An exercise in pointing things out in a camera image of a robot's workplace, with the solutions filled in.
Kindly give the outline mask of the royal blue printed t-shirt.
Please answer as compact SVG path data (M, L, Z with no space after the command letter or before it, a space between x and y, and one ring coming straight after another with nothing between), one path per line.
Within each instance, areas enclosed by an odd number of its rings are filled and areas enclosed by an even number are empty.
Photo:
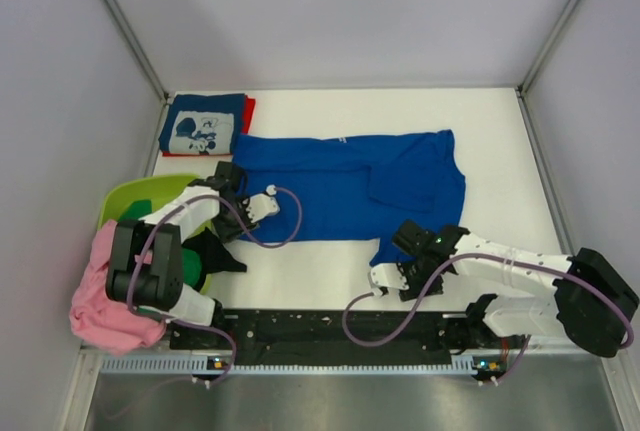
M405 262L392 243L407 220L438 232L459 223L466 178L455 161L452 131L332 139L239 137L234 164L247 191L269 185L294 192L255 236L266 243L378 240L370 263Z

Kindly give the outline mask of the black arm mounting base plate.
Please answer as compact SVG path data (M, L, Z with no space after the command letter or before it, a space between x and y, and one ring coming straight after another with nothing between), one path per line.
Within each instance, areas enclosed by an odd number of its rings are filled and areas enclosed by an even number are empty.
M440 365L454 352L515 350L524 342L522 335L500 338L464 313L419 312L399 336L375 348L348 338L340 311L226 310L213 325L229 334L237 363L246 366Z

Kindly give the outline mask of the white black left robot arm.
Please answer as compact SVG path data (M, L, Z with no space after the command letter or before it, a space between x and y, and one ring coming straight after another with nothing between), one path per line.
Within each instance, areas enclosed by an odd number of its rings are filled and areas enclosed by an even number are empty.
M275 189L250 196L246 172L228 162L214 175L187 182L177 197L140 218L120 221L114 233L106 294L142 313L192 324L205 347L226 338L222 305L201 293L207 277L244 272L225 245L279 212Z

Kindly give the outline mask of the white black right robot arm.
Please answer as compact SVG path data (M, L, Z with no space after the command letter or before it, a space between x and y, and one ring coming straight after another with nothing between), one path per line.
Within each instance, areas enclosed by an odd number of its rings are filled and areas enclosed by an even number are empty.
M467 306L467 335L478 346L511 336L567 338L593 355L613 358L634 341L631 321L639 297L597 251L545 255L459 226L434 233L411 220L392 242L410 258L399 268L408 284L406 300L423 295L428 283L441 285L445 272L518 291L517 296L491 291Z

